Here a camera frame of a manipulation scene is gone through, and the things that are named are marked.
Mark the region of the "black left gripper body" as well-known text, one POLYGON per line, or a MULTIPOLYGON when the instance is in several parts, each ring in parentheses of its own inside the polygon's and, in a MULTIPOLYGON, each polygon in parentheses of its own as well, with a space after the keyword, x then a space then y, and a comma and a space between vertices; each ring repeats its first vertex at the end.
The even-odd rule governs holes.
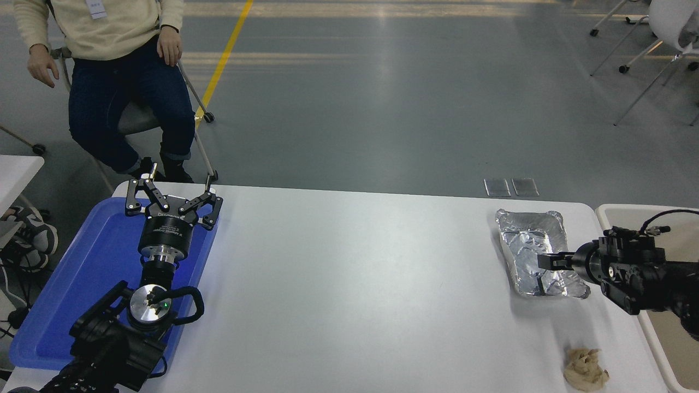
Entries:
POLYGON ((179 196, 168 195, 169 209, 163 211, 159 204, 152 202, 145 208, 145 226, 138 244, 142 256, 151 257, 168 249, 176 257, 187 257, 194 233, 194 225, 199 216, 195 211, 180 214, 187 201, 179 196))

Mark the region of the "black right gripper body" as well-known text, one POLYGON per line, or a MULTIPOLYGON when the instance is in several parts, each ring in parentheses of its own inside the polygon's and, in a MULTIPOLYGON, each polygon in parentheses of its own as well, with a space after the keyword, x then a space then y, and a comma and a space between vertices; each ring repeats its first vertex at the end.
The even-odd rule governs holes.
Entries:
POLYGON ((602 268, 599 242, 590 241, 581 245, 572 256, 572 268, 587 283, 601 284, 602 268))

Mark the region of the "seated person's right hand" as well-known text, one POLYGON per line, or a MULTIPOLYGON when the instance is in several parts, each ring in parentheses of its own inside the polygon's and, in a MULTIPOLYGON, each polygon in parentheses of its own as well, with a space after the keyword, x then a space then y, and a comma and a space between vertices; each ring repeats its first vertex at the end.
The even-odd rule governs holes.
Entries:
POLYGON ((59 69, 45 45, 37 43, 28 49, 27 70, 31 77, 50 88, 59 80, 59 69))

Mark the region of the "seated person's left hand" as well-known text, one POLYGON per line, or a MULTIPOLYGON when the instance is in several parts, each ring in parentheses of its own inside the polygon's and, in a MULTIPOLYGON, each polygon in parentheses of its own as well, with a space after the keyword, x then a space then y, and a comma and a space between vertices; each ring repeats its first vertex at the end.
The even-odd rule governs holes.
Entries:
POLYGON ((157 54, 165 64, 174 67, 181 60, 183 44, 180 33, 175 27, 161 25, 157 40, 157 54))

